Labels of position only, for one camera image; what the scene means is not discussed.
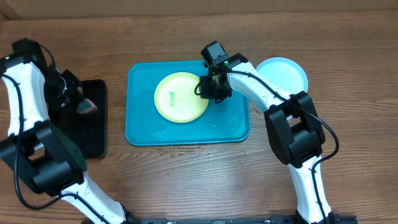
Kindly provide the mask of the yellow-green plate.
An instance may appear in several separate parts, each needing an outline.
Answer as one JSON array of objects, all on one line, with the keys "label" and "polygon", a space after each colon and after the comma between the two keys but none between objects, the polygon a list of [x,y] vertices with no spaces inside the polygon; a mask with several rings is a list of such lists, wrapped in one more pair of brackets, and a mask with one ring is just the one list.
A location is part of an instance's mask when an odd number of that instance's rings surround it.
[{"label": "yellow-green plate", "polygon": [[207,109],[209,100],[195,94],[199,77],[188,72],[166,76],[157,85],[154,103],[165,119],[174,123],[187,123],[199,118]]}]

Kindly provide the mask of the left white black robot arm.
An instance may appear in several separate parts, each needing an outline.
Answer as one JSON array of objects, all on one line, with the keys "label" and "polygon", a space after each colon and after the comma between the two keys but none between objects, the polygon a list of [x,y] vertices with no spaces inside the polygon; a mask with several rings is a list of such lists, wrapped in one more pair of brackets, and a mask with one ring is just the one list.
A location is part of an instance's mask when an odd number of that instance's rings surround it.
[{"label": "left white black robot arm", "polygon": [[107,89],[102,80],[79,80],[58,70],[50,51],[21,39],[1,59],[1,79],[10,109],[1,159],[21,184],[52,202],[64,200],[89,223],[135,223],[134,216],[109,198],[89,176],[86,160],[107,153]]}]

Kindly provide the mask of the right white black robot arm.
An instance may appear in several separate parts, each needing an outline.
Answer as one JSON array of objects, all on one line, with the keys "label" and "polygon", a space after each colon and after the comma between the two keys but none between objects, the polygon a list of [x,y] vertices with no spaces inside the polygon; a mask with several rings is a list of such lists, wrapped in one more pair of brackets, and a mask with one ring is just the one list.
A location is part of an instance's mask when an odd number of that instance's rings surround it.
[{"label": "right white black robot arm", "polygon": [[243,55],[228,55],[218,41],[206,45],[201,56],[208,74],[200,77],[196,95],[219,103],[236,91],[264,112],[271,149],[292,176],[296,222],[341,223],[327,202],[320,171],[323,131],[329,126],[318,117],[311,97],[273,84]]}]

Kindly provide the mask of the light blue plate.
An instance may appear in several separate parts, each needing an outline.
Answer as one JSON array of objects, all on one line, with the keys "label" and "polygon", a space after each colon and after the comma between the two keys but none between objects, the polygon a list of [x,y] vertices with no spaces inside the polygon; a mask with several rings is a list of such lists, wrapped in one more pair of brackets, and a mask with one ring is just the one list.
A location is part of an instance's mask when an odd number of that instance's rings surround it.
[{"label": "light blue plate", "polygon": [[291,59],[273,57],[261,62],[256,71],[281,89],[293,94],[308,91],[308,79],[304,69]]}]

